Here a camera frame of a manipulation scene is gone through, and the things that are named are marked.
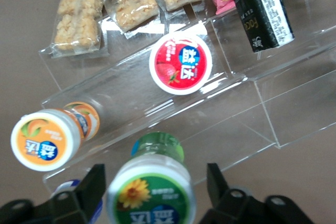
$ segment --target bottle cap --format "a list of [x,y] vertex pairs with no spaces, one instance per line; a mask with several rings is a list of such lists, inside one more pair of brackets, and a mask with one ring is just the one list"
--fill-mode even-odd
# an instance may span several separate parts
[[14,126],[10,139],[16,158],[40,172],[65,164],[75,155],[81,141],[75,122],[57,109],[23,116]]
[[163,36],[153,46],[149,66],[153,80],[161,89],[185,95],[206,83],[212,69],[212,57],[201,38],[177,31]]

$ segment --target bottle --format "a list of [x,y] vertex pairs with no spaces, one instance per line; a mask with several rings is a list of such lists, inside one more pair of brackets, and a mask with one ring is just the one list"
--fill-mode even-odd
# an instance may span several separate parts
[[183,149],[172,135],[141,137],[108,188],[111,223],[193,223],[195,196],[183,160]]
[[40,172],[57,169],[69,161],[80,145],[95,136],[100,119],[84,102],[63,109],[44,109],[23,116],[12,130],[11,146],[26,167]]

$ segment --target sunflower label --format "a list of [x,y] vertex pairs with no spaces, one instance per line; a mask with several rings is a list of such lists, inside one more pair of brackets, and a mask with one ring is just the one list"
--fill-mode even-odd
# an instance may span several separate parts
[[129,180],[114,200],[114,216],[119,224],[185,224],[189,210],[183,188],[160,174]]

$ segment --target blue logo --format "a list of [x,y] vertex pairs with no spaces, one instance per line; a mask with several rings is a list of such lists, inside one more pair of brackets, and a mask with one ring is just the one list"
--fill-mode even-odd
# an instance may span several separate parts
[[88,122],[86,121],[85,117],[79,113],[74,113],[79,122],[80,127],[82,128],[83,135],[86,136],[88,134]]
[[198,50],[191,46],[182,48],[179,54],[179,60],[182,65],[197,66],[199,62],[200,53]]
[[50,141],[44,141],[40,143],[39,149],[38,149],[38,157],[50,161],[53,160],[57,156],[57,146],[50,142]]
[[179,223],[179,213],[168,205],[159,205],[151,210],[152,223]]

